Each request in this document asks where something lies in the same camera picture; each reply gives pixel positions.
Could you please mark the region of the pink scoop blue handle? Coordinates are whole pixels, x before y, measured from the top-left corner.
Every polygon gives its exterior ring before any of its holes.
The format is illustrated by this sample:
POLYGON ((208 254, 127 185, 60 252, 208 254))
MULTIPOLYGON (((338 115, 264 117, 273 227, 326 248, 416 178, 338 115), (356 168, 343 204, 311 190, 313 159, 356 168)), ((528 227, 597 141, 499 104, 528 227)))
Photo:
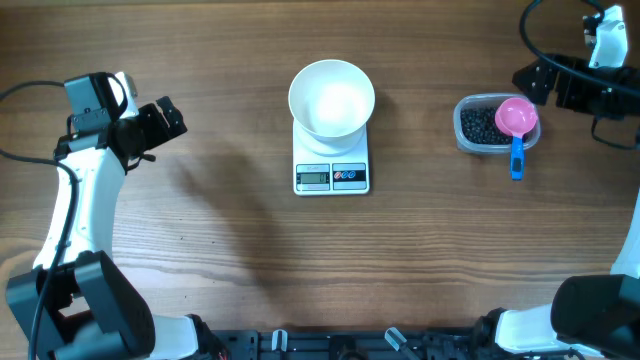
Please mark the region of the pink scoop blue handle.
POLYGON ((529 100, 508 98, 498 107, 494 122, 501 132, 512 138, 510 175, 513 181, 521 181, 525 167, 523 138, 538 123, 535 107, 529 100))

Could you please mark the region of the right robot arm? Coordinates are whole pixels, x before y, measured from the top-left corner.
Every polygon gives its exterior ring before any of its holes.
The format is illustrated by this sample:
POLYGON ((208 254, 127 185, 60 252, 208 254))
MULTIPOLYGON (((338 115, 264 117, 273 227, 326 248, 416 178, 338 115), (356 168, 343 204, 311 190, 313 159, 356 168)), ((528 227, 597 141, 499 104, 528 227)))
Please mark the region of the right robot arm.
MULTIPOLYGON (((639 71, 624 64, 593 67, 584 59, 548 55, 517 71, 528 100, 592 116, 595 122, 639 113, 639 71)), ((607 275, 573 276, 553 301, 528 310, 495 309, 467 336, 471 359, 560 359, 639 356, 639 218, 607 275)))

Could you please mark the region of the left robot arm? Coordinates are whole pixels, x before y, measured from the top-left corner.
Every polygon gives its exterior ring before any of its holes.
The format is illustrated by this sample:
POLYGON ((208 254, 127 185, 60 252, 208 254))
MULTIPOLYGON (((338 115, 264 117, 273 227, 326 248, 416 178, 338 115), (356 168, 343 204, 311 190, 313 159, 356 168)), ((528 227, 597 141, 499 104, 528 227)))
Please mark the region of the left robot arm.
POLYGON ((112 260, 116 203, 126 175, 187 130, 168 97, 137 106, 124 72, 61 83, 71 115, 47 164, 58 171, 50 228, 31 271, 6 300, 31 359, 199 359, 215 351, 194 315, 151 313, 112 260))

